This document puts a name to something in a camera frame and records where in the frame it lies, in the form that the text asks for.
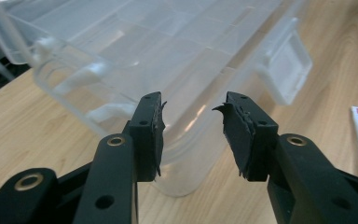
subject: plastic container compartment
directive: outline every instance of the plastic container compartment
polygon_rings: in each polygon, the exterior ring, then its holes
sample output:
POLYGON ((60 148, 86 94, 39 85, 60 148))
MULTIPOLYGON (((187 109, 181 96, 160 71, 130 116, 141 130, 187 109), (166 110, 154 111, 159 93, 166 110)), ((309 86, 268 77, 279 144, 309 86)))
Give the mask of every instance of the plastic container compartment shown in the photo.
POLYGON ((306 0, 0 1, 0 44, 35 82, 101 136, 120 133, 140 98, 168 101, 162 176, 195 190, 227 146, 212 112, 227 91, 280 104, 311 60, 297 33, 306 0))

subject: plastic container latch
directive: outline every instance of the plastic container latch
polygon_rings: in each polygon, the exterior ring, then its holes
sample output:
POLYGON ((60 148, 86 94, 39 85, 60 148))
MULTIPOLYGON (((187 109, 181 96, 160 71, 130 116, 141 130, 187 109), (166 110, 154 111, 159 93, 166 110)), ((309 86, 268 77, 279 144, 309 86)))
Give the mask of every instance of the plastic container latch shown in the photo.
POLYGON ((283 20, 271 32, 262 63, 257 72, 279 105, 290 105, 304 85, 312 60, 302 44, 297 18, 283 20))

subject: screw hole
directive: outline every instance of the screw hole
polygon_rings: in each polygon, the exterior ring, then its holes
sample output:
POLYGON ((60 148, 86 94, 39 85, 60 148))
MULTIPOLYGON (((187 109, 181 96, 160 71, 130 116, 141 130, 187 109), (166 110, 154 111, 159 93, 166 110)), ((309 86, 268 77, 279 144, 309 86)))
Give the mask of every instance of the screw hole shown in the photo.
POLYGON ((40 173, 26 175, 17 181, 14 189, 16 191, 26 191, 28 189, 33 189, 38 186, 43 181, 43 176, 40 173))
POLYGON ((95 206, 99 209, 106 209, 115 202, 115 198, 111 195, 101 196, 96 202, 95 206))
POLYGON ((113 138, 110 138, 109 140, 107 140, 107 145, 109 145, 111 147, 118 147, 125 142, 126 142, 126 140, 122 137, 113 137, 113 138))
POLYGON ((288 137, 287 138, 287 141, 292 144, 292 145, 295 145, 295 146, 298 146, 298 147, 303 147, 307 144, 307 141, 302 139, 302 138, 299 138, 299 137, 288 137))
POLYGON ((333 204, 335 204, 336 206, 343 208, 345 210, 350 210, 351 209, 351 204, 350 202, 348 202, 346 199, 342 198, 342 197, 335 197, 333 199, 331 199, 331 202, 333 204))

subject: transparent plastic box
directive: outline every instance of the transparent plastic box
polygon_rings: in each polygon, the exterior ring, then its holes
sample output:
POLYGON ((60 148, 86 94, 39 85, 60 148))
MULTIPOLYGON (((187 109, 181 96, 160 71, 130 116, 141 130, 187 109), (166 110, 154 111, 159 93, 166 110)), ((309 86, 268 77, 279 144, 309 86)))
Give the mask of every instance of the transparent plastic box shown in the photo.
POLYGON ((306 0, 0 0, 0 45, 101 136, 161 91, 164 193, 195 190, 227 146, 212 108, 264 87, 289 105, 311 68, 296 32, 306 0))

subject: wooden surface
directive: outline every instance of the wooden surface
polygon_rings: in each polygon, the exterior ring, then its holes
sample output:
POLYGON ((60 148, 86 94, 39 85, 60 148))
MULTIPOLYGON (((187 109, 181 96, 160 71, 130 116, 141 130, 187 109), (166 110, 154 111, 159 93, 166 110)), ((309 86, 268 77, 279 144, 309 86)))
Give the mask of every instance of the wooden surface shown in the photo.
MULTIPOLYGON (((300 31, 314 62, 293 105, 259 104, 280 133, 312 139, 339 169, 358 175, 350 107, 358 105, 358 0, 311 0, 300 31)), ((61 176, 93 157, 99 138, 39 90, 30 72, 0 90, 0 186, 31 167, 61 176)), ((229 149, 200 188, 171 198, 149 184, 139 192, 141 223, 275 223, 266 183, 238 177, 229 149)))

